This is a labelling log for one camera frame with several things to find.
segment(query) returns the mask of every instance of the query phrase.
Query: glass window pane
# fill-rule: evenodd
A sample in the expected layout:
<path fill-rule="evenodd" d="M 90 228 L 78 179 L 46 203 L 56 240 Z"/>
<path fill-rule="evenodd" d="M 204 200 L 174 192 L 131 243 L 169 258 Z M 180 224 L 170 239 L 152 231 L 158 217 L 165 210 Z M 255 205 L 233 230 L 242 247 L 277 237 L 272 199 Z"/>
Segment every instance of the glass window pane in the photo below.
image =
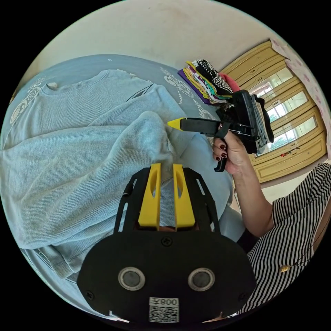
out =
<path fill-rule="evenodd" d="M 274 108 L 267 108 L 267 113 L 270 117 L 270 122 L 272 123 L 273 121 L 285 116 L 292 110 L 300 107 L 303 105 L 305 102 L 307 102 L 308 99 L 303 91 L 299 92 L 298 94 L 294 95 L 293 97 L 289 98 L 285 102 L 277 105 Z"/>
<path fill-rule="evenodd" d="M 283 68 L 280 71 L 268 77 L 267 79 L 259 82 L 257 85 L 252 87 L 248 92 L 249 94 L 256 94 L 258 97 L 261 97 L 292 77 L 293 75 L 290 72 L 290 70 L 288 68 Z"/>
<path fill-rule="evenodd" d="M 260 155 L 274 151 L 277 148 L 283 147 L 286 144 L 288 144 L 292 141 L 295 141 L 296 139 L 307 134 L 308 132 L 314 130 L 316 127 L 317 127 L 317 123 L 315 120 L 315 116 L 313 116 L 293 129 L 287 128 L 286 131 L 284 130 L 284 133 L 280 134 L 278 137 L 276 137 L 273 143 L 269 143 L 265 147 L 265 150 L 263 153 L 261 153 L 261 154 L 257 153 L 257 154 L 254 154 L 254 156 L 258 157 Z"/>

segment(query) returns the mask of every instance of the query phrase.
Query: pink wallpaper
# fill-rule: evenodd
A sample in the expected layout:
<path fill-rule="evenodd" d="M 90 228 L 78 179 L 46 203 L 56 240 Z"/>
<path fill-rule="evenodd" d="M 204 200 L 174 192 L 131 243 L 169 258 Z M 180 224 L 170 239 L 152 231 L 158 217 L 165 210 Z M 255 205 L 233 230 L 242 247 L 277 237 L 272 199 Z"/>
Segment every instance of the pink wallpaper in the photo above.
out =
<path fill-rule="evenodd" d="M 315 77 L 309 68 L 303 63 L 298 55 L 291 48 L 280 40 L 270 39 L 272 48 L 279 54 L 283 55 L 286 65 L 296 74 L 306 87 L 309 95 L 318 106 L 325 128 L 327 130 L 327 150 L 328 158 L 331 159 L 331 118 L 330 108 L 323 96 L 323 92 L 318 85 Z"/>

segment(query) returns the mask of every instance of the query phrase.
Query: cabinet door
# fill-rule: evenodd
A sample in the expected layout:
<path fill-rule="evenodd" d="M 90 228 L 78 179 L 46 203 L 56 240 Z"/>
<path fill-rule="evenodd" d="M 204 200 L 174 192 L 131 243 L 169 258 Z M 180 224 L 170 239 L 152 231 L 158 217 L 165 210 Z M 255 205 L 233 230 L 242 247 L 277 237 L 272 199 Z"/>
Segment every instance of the cabinet door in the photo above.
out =
<path fill-rule="evenodd" d="M 221 72 L 228 74 L 240 86 L 282 60 L 284 57 L 275 52 L 271 42 L 267 41 L 237 58 Z"/>
<path fill-rule="evenodd" d="M 290 88 L 265 104 L 274 131 L 315 106 L 302 83 Z"/>
<path fill-rule="evenodd" d="M 253 166 L 260 183 L 283 177 L 298 171 L 319 158 L 327 152 L 325 131 L 321 132 L 312 140 L 303 144 L 297 150 L 287 156 L 278 156 L 268 162 Z"/>
<path fill-rule="evenodd" d="M 324 124 L 315 106 L 300 117 L 274 130 L 274 142 L 269 143 L 263 153 L 250 154 L 251 163 L 261 164 L 295 148 L 300 148 L 322 131 L 324 131 Z"/>
<path fill-rule="evenodd" d="M 300 80 L 286 66 L 285 61 L 282 61 L 264 70 L 240 88 L 262 97 L 267 102 L 299 83 Z"/>

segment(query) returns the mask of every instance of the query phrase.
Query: red cloth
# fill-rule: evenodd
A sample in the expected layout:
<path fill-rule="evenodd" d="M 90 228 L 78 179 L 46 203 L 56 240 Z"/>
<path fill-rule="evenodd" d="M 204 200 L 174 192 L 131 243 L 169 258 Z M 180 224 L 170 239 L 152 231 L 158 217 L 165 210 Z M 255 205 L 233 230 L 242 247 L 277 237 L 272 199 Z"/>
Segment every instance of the red cloth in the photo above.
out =
<path fill-rule="evenodd" d="M 230 76 L 221 72 L 219 72 L 218 74 L 229 84 L 233 92 L 237 92 L 240 90 L 240 87 L 237 84 L 237 82 L 234 79 L 232 79 Z"/>

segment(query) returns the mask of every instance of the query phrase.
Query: black and white striped cloth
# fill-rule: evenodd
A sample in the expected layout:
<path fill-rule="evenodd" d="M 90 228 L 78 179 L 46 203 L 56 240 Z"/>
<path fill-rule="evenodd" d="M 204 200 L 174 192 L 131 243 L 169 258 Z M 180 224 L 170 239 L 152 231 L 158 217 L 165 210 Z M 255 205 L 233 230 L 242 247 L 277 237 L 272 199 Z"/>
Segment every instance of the black and white striped cloth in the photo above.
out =
<path fill-rule="evenodd" d="M 232 95 L 233 91 L 230 85 L 218 74 L 218 72 L 208 61 L 198 59 L 192 61 L 192 64 L 195 66 L 195 69 L 199 74 L 213 84 L 217 95 Z"/>
<path fill-rule="evenodd" d="M 274 228 L 248 253 L 257 287 L 239 314 L 286 289 L 313 256 L 315 233 L 331 196 L 331 165 L 321 163 L 288 196 L 273 202 Z M 295 265 L 280 273 L 284 265 Z"/>

